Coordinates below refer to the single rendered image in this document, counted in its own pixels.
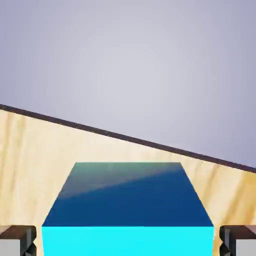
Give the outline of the small cyan cube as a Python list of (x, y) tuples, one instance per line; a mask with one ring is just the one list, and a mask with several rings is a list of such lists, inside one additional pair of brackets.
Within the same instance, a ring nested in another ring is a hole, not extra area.
[(77, 162), (42, 225), (44, 256), (212, 256), (214, 225), (178, 162)]

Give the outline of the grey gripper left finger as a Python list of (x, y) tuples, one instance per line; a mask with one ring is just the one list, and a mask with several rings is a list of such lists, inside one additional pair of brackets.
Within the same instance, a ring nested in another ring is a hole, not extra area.
[(0, 225), (0, 256), (37, 256), (33, 225)]

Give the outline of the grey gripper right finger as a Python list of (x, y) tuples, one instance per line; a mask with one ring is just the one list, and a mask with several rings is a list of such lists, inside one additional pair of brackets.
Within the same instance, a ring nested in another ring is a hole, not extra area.
[(256, 225), (223, 225), (219, 256), (256, 256)]

